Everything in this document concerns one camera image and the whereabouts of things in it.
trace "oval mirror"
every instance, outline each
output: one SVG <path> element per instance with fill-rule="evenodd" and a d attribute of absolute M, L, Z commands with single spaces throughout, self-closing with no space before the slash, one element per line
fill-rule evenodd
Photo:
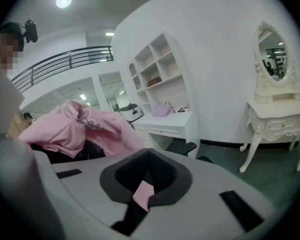
<path fill-rule="evenodd" d="M 261 59 L 268 74 L 280 81 L 287 73 L 287 54 L 283 40 L 276 33 L 266 30 L 259 35 Z"/>

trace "ceiling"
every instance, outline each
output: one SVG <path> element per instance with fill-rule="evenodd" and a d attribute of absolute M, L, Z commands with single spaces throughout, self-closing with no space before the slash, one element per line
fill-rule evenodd
<path fill-rule="evenodd" d="M 118 96 L 124 90 L 124 84 L 119 73 L 101 75 L 99 79 L 107 100 Z M 37 119 L 70 99 L 83 101 L 80 98 L 81 94 L 86 97 L 84 102 L 90 103 L 91 106 L 99 103 L 92 78 L 89 77 L 64 85 L 40 97 L 25 107 L 22 112 L 29 112 L 33 118 Z"/>
<path fill-rule="evenodd" d="M 267 32 L 267 34 L 268 34 L 268 36 L 259 43 L 260 46 L 273 45 L 274 47 L 277 47 L 278 44 L 282 42 L 281 38 L 277 34 L 272 33 L 272 32 Z"/>
<path fill-rule="evenodd" d="M 39 37 L 65 29 L 81 28 L 93 36 L 99 30 L 113 31 L 129 14 L 149 0 L 72 0 L 60 9 L 56 0 L 19 0 L 5 22 L 36 22 Z"/>

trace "curved wall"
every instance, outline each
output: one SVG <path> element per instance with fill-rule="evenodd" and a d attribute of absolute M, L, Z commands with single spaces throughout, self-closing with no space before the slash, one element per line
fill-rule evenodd
<path fill-rule="evenodd" d="M 175 38 L 193 83 L 200 138 L 243 143 L 246 101 L 254 96 L 257 83 L 253 37 L 262 20 L 273 25 L 288 43 L 300 83 L 300 37 L 279 0 L 147 2 L 116 28 L 111 41 L 129 99 L 137 101 L 129 61 L 166 31 Z"/>

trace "white shelf unit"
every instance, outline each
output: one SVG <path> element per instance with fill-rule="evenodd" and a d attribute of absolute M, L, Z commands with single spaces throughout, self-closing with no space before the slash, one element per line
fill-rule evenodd
<path fill-rule="evenodd" d="M 200 145 L 198 116 L 192 83 L 176 41 L 165 32 L 161 33 L 134 57 L 129 67 L 138 97 L 136 103 L 145 114 L 133 123 L 144 146 L 160 152 L 166 150 L 174 138 L 185 139 L 186 143 L 197 145 L 188 153 L 195 158 Z M 148 86 L 156 77 L 161 81 Z M 176 113 L 166 117 L 151 116 L 153 109 L 165 102 L 170 102 Z M 190 105 L 188 112 L 177 112 L 187 103 Z"/>
<path fill-rule="evenodd" d="M 138 105 L 145 114 L 165 102 L 170 102 L 175 110 L 190 102 L 184 82 L 187 70 L 175 40 L 168 34 L 161 33 L 144 47 L 129 64 L 129 71 Z M 148 86 L 157 77 L 161 81 Z"/>

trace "metal railing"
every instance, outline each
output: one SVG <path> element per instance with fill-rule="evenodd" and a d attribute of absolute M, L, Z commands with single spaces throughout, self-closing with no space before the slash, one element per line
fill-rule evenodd
<path fill-rule="evenodd" d="M 110 45 L 91 46 L 65 51 L 27 68 L 12 79 L 20 92 L 58 73 L 88 64 L 113 61 Z"/>

